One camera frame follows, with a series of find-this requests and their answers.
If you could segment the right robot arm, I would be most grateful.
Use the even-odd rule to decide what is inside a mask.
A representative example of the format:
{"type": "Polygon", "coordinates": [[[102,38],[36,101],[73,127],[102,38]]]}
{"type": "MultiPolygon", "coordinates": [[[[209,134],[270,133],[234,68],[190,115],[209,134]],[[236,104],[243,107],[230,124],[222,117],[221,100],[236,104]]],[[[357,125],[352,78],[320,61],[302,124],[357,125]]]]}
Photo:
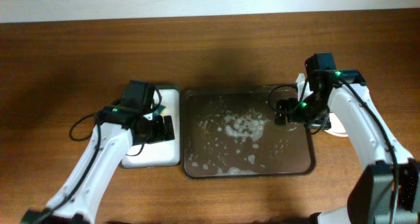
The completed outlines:
{"type": "Polygon", "coordinates": [[[305,61],[295,83],[191,89],[180,103],[184,174],[192,179],[307,175],[312,138],[347,137],[362,168],[342,208],[311,223],[418,223],[419,162],[392,134],[357,70],[339,70],[332,54],[305,61]]]}

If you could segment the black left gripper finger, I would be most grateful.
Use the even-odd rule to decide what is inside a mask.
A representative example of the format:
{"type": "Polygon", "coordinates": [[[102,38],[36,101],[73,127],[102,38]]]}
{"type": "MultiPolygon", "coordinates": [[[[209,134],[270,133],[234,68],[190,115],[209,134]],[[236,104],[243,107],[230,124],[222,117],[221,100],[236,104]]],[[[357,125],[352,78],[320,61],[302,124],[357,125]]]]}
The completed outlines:
{"type": "Polygon", "coordinates": [[[173,120],[171,116],[164,116],[164,130],[165,130],[165,138],[164,141],[172,141],[175,139],[175,132],[173,129],[173,120]]]}
{"type": "Polygon", "coordinates": [[[164,139],[164,122],[162,116],[157,116],[154,120],[154,142],[164,139]]]}

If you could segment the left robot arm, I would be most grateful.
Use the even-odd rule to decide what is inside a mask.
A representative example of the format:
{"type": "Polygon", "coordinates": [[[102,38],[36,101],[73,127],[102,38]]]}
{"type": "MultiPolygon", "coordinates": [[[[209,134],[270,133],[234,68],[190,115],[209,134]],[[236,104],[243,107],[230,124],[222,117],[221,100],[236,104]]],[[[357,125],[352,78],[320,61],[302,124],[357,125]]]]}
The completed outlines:
{"type": "Polygon", "coordinates": [[[121,98],[92,113],[94,127],[83,155],[60,190],[41,211],[28,210],[22,223],[94,223],[103,194],[119,163],[134,145],[154,138],[145,116],[160,104],[152,83],[130,81],[121,98]]]}

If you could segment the pink plate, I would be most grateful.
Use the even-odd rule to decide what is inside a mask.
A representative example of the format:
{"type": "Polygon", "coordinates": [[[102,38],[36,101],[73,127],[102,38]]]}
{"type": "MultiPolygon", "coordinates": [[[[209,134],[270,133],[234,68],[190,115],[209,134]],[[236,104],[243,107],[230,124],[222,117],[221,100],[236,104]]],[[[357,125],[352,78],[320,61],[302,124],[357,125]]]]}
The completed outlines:
{"type": "Polygon", "coordinates": [[[342,123],[338,119],[338,117],[330,112],[329,113],[329,122],[331,124],[330,128],[328,129],[327,126],[324,127],[324,131],[329,133],[330,135],[334,135],[336,137],[348,137],[348,134],[345,131],[342,123]]]}

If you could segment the green and yellow sponge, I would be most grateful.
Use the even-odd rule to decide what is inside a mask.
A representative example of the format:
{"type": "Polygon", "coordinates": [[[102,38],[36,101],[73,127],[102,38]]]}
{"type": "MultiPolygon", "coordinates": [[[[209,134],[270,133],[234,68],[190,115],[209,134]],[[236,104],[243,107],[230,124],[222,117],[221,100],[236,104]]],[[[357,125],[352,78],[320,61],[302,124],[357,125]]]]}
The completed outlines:
{"type": "Polygon", "coordinates": [[[154,112],[154,114],[157,116],[164,116],[166,112],[167,112],[167,107],[164,105],[159,105],[159,107],[154,112]]]}

